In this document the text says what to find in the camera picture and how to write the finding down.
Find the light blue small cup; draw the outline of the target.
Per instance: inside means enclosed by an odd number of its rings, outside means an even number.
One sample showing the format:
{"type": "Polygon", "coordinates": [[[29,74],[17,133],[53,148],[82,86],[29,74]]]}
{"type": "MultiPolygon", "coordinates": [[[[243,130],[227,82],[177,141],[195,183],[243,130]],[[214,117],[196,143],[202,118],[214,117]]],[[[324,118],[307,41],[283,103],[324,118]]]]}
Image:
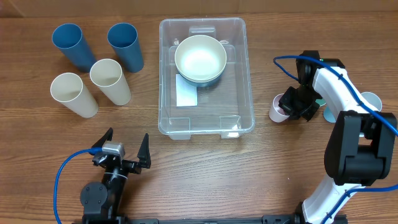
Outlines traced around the light blue small cup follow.
{"type": "Polygon", "coordinates": [[[329,109],[329,107],[327,106],[325,108],[325,110],[323,111],[323,117],[325,118],[325,120],[329,123],[336,123],[336,119],[333,116],[333,113],[331,112],[331,110],[329,109]]]}

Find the pink small cup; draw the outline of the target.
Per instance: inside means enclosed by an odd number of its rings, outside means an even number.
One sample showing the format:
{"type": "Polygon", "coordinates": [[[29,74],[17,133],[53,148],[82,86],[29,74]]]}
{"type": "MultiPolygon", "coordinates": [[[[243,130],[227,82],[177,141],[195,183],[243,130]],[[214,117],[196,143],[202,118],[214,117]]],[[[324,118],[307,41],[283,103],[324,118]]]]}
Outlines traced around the pink small cup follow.
{"type": "Polygon", "coordinates": [[[289,118],[289,115],[285,114],[284,110],[279,106],[279,100],[283,95],[284,94],[281,93],[275,96],[269,110],[269,117],[275,123],[281,123],[289,118]]]}

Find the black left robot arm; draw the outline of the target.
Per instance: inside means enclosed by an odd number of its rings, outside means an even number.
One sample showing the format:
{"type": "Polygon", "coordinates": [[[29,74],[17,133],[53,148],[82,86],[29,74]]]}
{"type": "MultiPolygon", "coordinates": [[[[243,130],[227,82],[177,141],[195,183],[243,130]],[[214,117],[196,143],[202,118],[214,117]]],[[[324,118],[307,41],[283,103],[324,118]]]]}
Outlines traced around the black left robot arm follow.
{"type": "Polygon", "coordinates": [[[130,223],[130,219],[119,213],[122,194],[129,174],[140,174],[142,169],[151,167],[149,152],[149,135],[142,140],[138,161],[124,158],[124,144],[112,140],[113,129],[107,132],[93,144],[92,162],[95,166],[104,168],[100,182],[90,182],[80,193],[83,205],[83,223],[130,223]]]}

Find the green small cup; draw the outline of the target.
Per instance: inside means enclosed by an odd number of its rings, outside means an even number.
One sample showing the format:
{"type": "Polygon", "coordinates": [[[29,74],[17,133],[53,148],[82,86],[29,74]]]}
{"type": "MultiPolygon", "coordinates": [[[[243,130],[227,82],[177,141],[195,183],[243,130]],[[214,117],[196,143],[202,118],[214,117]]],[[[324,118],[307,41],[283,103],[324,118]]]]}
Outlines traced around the green small cup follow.
{"type": "Polygon", "coordinates": [[[322,107],[322,106],[326,105],[326,101],[325,101],[323,98],[321,98],[321,99],[316,99],[315,102],[316,102],[317,104],[319,104],[319,107],[322,107]]]}

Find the cream bowl front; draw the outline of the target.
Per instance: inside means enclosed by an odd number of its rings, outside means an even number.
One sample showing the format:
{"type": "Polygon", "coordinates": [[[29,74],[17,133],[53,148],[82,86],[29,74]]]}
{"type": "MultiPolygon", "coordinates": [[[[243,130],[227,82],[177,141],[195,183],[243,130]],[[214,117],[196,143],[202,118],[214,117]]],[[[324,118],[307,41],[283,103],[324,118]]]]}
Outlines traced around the cream bowl front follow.
{"type": "Polygon", "coordinates": [[[224,70],[227,62],[222,44],[208,35],[193,35],[183,40],[175,51],[177,69],[210,68],[224,70]]]}

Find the cream bowl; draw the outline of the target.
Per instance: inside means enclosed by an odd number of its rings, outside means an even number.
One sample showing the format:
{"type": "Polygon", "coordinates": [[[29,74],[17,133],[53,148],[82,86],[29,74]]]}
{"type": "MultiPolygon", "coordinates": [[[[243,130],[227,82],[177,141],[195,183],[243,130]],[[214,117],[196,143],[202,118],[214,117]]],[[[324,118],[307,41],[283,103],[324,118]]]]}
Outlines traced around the cream bowl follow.
{"type": "Polygon", "coordinates": [[[222,44],[208,35],[193,35],[183,40],[175,51],[177,69],[210,68],[224,70],[227,62],[222,44]]]}
{"type": "Polygon", "coordinates": [[[205,83],[216,80],[224,72],[224,70],[215,70],[210,68],[194,68],[193,70],[178,68],[177,70],[179,74],[187,80],[197,83],[205,83]]]}

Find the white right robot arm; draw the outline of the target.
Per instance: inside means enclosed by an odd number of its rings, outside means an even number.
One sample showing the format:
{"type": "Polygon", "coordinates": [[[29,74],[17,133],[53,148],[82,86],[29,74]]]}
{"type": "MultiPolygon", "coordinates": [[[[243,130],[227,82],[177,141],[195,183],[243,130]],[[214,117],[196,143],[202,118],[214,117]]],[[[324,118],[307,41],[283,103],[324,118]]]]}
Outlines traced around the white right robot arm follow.
{"type": "Polygon", "coordinates": [[[279,108],[289,119],[310,121],[325,100],[335,125],[324,154],[326,175],[295,214],[296,223],[345,223],[336,214],[358,192],[390,192],[397,186],[373,188],[391,168],[397,119],[368,103],[349,80],[336,58],[315,52],[295,55],[299,87],[289,87],[279,108]]]}

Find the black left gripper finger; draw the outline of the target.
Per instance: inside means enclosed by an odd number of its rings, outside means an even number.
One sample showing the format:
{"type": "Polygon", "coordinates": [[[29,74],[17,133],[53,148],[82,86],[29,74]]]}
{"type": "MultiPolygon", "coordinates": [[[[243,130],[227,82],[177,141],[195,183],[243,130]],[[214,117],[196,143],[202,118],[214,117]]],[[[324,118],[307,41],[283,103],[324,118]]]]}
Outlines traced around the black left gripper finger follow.
{"type": "Polygon", "coordinates": [[[92,145],[92,148],[102,148],[106,141],[111,141],[113,138],[113,128],[109,128],[107,132],[92,145]]]}
{"type": "Polygon", "coordinates": [[[149,135],[146,133],[144,139],[142,140],[140,149],[137,153],[137,158],[139,159],[139,165],[143,168],[150,169],[151,158],[149,152],[149,135]]]}

